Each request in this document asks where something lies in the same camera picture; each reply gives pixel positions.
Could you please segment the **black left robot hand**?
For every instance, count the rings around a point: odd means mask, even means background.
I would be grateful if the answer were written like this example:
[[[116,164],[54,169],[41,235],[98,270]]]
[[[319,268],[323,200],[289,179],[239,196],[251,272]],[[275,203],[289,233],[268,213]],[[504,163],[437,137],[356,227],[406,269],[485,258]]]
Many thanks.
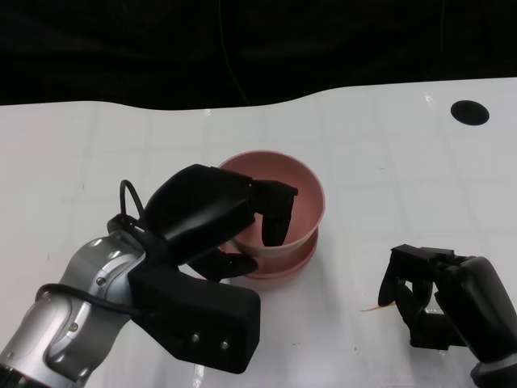
[[[255,272],[254,254],[225,253],[221,246],[261,215],[266,247],[281,246],[288,233],[297,188],[276,180],[195,164],[169,178],[149,199],[143,222],[168,251],[169,264],[190,266],[207,280]]]

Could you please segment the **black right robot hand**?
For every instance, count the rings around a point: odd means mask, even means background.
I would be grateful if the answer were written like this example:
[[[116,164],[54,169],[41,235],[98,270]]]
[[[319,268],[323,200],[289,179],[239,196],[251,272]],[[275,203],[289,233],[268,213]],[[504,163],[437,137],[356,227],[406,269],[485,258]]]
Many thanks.
[[[395,304],[416,348],[467,347],[483,363],[516,353],[516,312],[482,256],[407,244],[391,250],[379,306]]]

